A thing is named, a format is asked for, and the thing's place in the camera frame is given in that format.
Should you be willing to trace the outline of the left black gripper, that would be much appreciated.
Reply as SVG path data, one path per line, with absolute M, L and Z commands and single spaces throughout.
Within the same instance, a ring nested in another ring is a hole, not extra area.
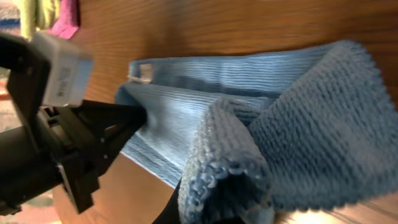
M 1 66 L 21 126 L 1 133 L 1 213 L 61 185 L 78 213 L 93 205 L 99 177 L 147 121 L 140 106 L 83 99 L 79 107 L 42 104 L 50 63 L 32 44 L 1 34 Z

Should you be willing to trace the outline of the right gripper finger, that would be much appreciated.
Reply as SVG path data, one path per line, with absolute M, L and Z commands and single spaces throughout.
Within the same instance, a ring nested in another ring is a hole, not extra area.
M 160 215 L 152 222 L 152 224 L 180 224 L 180 216 L 178 210 L 178 193 L 180 190 L 180 183 L 178 182 L 176 188 L 165 208 Z

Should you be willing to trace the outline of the blue cloth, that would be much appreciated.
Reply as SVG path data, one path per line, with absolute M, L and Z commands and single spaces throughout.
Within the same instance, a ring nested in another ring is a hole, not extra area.
M 245 56 L 136 60 L 123 154 L 177 189 L 180 223 L 329 210 L 397 190 L 397 111 L 349 40 Z

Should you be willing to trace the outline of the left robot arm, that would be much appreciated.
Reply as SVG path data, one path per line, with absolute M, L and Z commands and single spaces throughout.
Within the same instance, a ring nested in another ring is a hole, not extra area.
M 1 215 L 58 185 L 84 212 L 99 177 L 146 122 L 145 109 L 86 100 L 91 55 L 46 32 L 1 34 L 1 66 L 22 123 L 1 133 Z

